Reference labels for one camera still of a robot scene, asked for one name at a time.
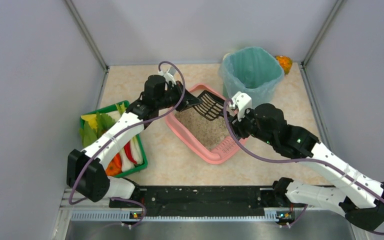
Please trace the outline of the black litter scoop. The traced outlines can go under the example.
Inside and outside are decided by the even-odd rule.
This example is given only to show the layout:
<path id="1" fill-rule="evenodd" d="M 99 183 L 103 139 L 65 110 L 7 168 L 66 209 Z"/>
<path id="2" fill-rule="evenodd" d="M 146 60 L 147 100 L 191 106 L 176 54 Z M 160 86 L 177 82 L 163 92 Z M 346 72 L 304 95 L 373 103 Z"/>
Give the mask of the black litter scoop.
<path id="1" fill-rule="evenodd" d="M 203 90 L 197 98 L 201 103 L 195 105 L 193 109 L 203 118 L 214 121 L 223 116 L 224 99 L 208 90 Z"/>

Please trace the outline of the pink litter box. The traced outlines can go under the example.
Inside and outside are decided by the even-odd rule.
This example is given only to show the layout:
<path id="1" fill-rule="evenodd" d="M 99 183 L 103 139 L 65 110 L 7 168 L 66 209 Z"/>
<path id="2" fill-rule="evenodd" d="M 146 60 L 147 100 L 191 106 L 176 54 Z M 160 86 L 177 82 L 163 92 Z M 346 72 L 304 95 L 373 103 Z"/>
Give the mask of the pink litter box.
<path id="1" fill-rule="evenodd" d="M 195 96 L 199 96 L 204 90 L 212 92 L 222 99 L 224 97 L 214 89 L 206 84 L 198 83 L 189 89 L 189 92 Z M 222 164 L 237 153 L 240 148 L 237 146 L 231 136 L 226 137 L 216 148 L 213 150 L 206 149 L 189 131 L 185 128 L 176 118 L 174 111 L 170 113 L 166 118 L 165 122 L 172 132 L 195 154 L 202 158 L 205 162 L 213 165 Z"/>

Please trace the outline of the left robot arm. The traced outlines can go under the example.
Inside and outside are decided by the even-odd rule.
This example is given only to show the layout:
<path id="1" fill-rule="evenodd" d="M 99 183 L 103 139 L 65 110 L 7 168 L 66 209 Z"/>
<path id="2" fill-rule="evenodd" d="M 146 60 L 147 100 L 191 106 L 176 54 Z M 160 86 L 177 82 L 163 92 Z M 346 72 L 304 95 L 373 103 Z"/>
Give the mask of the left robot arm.
<path id="1" fill-rule="evenodd" d="M 103 198 L 129 199 L 136 186 L 129 180 L 107 176 L 105 170 L 114 156 L 136 135 L 162 116 L 160 110 L 184 111 L 201 104 L 183 81 L 150 75 L 139 98 L 132 102 L 100 138 L 83 150 L 72 150 L 67 158 L 66 183 L 72 192 L 98 202 Z"/>

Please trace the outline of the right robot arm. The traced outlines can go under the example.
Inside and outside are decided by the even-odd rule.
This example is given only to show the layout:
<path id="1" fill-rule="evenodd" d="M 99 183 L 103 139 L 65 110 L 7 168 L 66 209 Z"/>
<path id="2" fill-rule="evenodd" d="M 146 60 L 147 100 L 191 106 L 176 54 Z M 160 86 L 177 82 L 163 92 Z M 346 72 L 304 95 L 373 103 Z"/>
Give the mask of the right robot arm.
<path id="1" fill-rule="evenodd" d="M 282 156 L 280 164 L 297 163 L 318 172 L 329 187 L 283 177 L 273 184 L 281 206 L 304 204 L 332 211 L 354 226 L 377 233 L 384 222 L 384 181 L 367 177 L 335 155 L 317 136 L 287 123 L 284 113 L 270 103 L 256 108 L 227 100 L 223 117 L 232 138 L 253 137 Z"/>

